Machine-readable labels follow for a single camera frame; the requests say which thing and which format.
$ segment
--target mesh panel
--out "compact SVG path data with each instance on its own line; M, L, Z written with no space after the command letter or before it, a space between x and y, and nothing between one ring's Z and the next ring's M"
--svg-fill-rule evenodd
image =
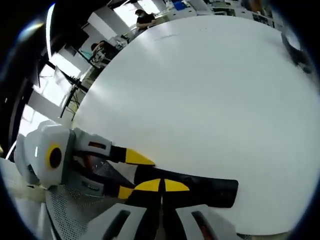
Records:
M88 222L115 203L124 203L124 200L88 196L64 185L46 191L46 207L62 240L78 240L86 233Z

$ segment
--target blue object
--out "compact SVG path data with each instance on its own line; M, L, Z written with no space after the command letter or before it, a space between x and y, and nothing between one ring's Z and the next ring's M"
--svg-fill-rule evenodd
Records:
M176 1L173 3L173 5L177 11L180 11L186 8L186 5L182 1Z

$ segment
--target white table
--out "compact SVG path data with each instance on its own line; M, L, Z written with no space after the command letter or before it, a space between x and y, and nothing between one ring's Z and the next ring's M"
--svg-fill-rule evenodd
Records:
M166 22L103 70L75 125L159 168L236 179L238 233L291 230L320 170L320 99L280 32L231 16Z

